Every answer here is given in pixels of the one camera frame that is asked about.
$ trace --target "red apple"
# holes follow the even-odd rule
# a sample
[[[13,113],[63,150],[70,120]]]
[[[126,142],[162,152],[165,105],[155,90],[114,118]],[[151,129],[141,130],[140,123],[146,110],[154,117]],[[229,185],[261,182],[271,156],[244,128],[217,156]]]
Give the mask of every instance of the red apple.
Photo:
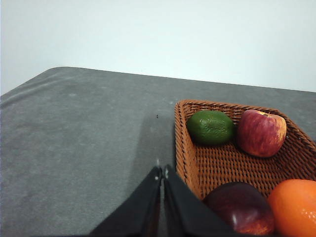
[[[258,110],[247,110],[240,118],[237,143],[245,152],[257,157],[275,155],[284,143],[285,119]]]
[[[203,202],[236,232],[268,235],[274,231],[274,216],[268,202],[250,184],[223,184],[207,195]]]

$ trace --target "table surface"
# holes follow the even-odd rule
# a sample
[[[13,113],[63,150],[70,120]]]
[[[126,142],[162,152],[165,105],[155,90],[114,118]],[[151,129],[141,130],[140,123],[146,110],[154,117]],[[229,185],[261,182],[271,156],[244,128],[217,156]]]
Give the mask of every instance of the table surface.
[[[313,92],[52,68],[1,97],[1,236],[89,233],[157,159],[174,166],[182,99],[277,108],[316,140]]]

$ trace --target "wicker basket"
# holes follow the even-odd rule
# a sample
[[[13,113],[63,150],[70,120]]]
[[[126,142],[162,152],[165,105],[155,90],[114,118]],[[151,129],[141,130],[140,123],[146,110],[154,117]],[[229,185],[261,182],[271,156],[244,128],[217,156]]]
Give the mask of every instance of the wicker basket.
[[[186,121],[200,110],[219,110],[238,124],[249,109],[282,116],[286,139],[276,155],[257,158],[243,152],[231,141],[221,146],[199,146],[192,142]],[[242,181],[253,185],[263,196],[286,179],[316,180],[316,144],[277,109],[199,100],[182,100],[175,106],[177,173],[199,198],[221,184]]]

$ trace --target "brown wicker basket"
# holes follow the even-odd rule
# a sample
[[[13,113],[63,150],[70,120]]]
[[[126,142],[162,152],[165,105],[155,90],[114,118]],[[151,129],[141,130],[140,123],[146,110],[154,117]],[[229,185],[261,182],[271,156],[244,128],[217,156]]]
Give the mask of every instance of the brown wicker basket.
[[[186,128],[188,118],[200,110],[219,110],[238,124],[249,109],[282,116],[287,125],[286,139],[276,155],[257,158],[240,150],[235,141],[221,146],[199,146]],[[253,185],[263,196],[286,179],[316,180],[316,144],[293,121],[277,109],[249,105],[182,100],[175,106],[177,173],[199,198],[221,184],[242,181]]]

